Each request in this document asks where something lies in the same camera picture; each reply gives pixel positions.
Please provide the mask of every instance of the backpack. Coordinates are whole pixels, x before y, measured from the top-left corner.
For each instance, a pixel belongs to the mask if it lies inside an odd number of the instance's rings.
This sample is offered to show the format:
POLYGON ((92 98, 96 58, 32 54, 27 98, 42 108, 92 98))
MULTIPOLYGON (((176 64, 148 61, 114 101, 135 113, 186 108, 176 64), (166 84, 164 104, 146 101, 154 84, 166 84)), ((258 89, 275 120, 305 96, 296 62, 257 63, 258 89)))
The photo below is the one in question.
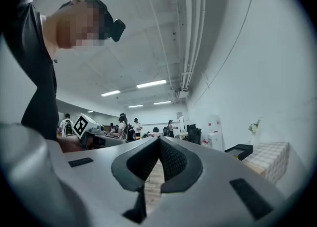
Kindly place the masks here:
POLYGON ((130 124, 127 127, 128 141, 135 141, 135 131, 133 127, 130 124))
POLYGON ((66 120, 66 125, 65 125, 65 136, 66 135, 72 135, 73 134, 73 129, 70 120, 66 120))
POLYGON ((126 141, 128 141, 128 129, 129 129, 129 125, 126 124, 122 134, 122 139, 126 141))

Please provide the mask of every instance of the pipe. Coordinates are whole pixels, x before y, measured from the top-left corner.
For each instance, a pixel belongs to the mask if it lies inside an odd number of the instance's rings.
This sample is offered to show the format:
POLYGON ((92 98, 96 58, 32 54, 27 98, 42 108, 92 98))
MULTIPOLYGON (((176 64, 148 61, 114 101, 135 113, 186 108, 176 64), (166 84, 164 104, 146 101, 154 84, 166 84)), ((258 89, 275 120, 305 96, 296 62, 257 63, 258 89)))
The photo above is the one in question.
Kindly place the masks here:
MULTIPOLYGON (((189 66, 189 72, 193 72, 193 63, 195 60, 195 55, 196 55, 196 47, 197 47, 197 38, 198 38, 198 34, 199 34, 199 30, 200 30, 200 12, 201 12, 201 0, 195 0, 195 28, 194 28, 194 38, 193 38, 193 42, 192 42, 192 55, 191 55, 191 61, 190 61, 190 66, 189 66)), ((190 79, 190 75, 187 77, 187 81, 186 81, 186 87, 188 87, 189 84, 189 79, 190 79)))
POLYGON ((186 72, 189 59, 189 48, 192 33, 192 0, 186 0, 186 45, 185 45, 185 62, 182 88, 185 87, 186 72))
MULTIPOLYGON (((196 62, 197 62, 197 58, 198 58, 198 53, 199 53, 199 50, 200 50, 200 45, 201 45, 201 42, 202 42, 202 36, 203 36, 203 30, 204 30, 204 22, 205 22, 205 12, 206 12, 206 0, 202 0, 202 13, 201 13, 201 19, 200 19, 200 30, 199 30, 199 38, 198 38, 198 45, 197 45, 197 48, 196 48, 196 54, 195 54, 195 61, 194 61, 194 64, 193 64, 193 68, 192 68, 192 71, 194 70, 195 68, 195 65, 196 65, 196 62)), ((186 88, 188 88, 189 86, 189 83, 192 79, 192 75, 191 74, 189 76, 189 80, 188 80, 188 83, 186 85, 186 88)))
POLYGON ((164 47, 164 43, 163 43, 162 34, 161 34, 160 28, 159 28, 158 18, 157 18, 157 15, 156 15, 156 13, 155 13, 155 10, 154 10, 152 0, 149 0, 149 1, 150 1, 150 5, 151 5, 151 8, 152 8, 152 12, 153 12, 153 14, 154 14, 155 21, 156 21, 156 23, 157 23, 158 35, 159 35, 160 42, 161 42, 162 47, 163 47, 163 52, 164 52, 164 56, 165 56, 165 60, 166 60, 166 66, 167 66, 167 72, 168 72, 169 83, 170 83, 170 87, 172 87, 172 81, 171 81, 171 79, 170 79, 170 73, 169 73, 169 67, 168 67, 168 61, 167 61, 166 51, 165 51, 165 47, 164 47))
POLYGON ((181 20, 180 20, 180 16, 179 16, 179 4, 178 4, 178 0, 175 0, 176 1, 176 15, 177 15, 177 23, 178 23, 178 58, 179 58, 179 82, 181 82, 181 79, 182 79, 182 74, 181 74, 181 71, 182 71, 182 63, 181 63, 181 60, 182 60, 182 54, 181 54, 181 41, 180 41, 180 38, 181 38, 181 34, 180 34, 180 24, 181 24, 181 20))

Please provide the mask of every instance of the white shirt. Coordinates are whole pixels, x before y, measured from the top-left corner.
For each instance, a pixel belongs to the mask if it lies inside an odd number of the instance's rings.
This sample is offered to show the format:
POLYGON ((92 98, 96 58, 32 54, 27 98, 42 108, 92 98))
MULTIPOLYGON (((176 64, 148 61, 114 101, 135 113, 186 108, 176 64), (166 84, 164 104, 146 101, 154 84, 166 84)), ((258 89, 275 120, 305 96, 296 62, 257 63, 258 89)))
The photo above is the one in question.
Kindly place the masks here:
POLYGON ((133 123, 133 129, 134 129, 134 131, 135 131, 135 133, 141 133, 141 130, 139 129, 139 128, 141 128, 142 127, 142 125, 141 125, 141 123, 133 123))
POLYGON ((124 122, 120 122, 120 123, 119 123, 119 128, 118 128, 118 129, 122 130, 121 133, 120 133, 119 138, 122 138, 123 132, 124 132, 124 129, 125 129, 126 126, 127 126, 127 125, 126 125, 124 122))
POLYGON ((59 127, 62 128, 62 130, 61 130, 61 137, 65 137, 65 136, 66 136, 66 135, 65 135, 65 127, 66 127, 66 124, 68 123, 68 121, 70 121, 71 127, 72 127, 72 128, 74 127, 74 123, 73 123, 72 120, 70 120, 69 118, 66 118, 66 119, 62 120, 62 121, 60 122, 60 125, 59 125, 59 127))

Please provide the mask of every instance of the white cabinet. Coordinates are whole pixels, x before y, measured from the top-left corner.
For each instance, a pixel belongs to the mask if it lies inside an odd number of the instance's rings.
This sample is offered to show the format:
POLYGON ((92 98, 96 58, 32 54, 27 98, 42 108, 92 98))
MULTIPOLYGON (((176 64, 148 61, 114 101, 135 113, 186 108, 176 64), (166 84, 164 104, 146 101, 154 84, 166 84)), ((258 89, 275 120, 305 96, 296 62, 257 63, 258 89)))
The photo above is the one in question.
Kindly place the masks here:
POLYGON ((208 147, 223 151, 222 133, 215 132, 208 134, 208 147))

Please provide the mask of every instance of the ceiling light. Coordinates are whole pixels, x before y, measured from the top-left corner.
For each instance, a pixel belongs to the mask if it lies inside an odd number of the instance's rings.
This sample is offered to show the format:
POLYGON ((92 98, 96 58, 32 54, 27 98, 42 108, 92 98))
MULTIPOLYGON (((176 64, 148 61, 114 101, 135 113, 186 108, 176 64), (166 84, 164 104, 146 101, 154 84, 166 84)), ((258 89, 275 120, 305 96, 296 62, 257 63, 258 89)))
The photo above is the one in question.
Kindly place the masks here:
POLYGON ((150 82, 150 83, 146 83, 146 84, 141 84, 141 85, 137 85, 137 88, 143 88, 143 87, 150 87, 150 86, 156 86, 156 85, 161 85, 161 84, 165 84, 166 80, 159 80, 159 81, 154 81, 154 82, 150 82))
POLYGON ((128 106, 128 107, 129 107, 129 108, 132 108, 132 107, 139 107, 139 106, 143 106, 143 105, 128 106))
POLYGON ((154 105, 167 104, 167 103, 171 103, 171 101, 158 102, 158 103, 154 103, 154 105))
POLYGON ((117 93, 120 93, 120 91, 116 90, 116 91, 106 92, 104 94, 101 94, 101 96, 105 97, 105 96, 109 96, 109 95, 113 95, 113 94, 117 94, 117 93))

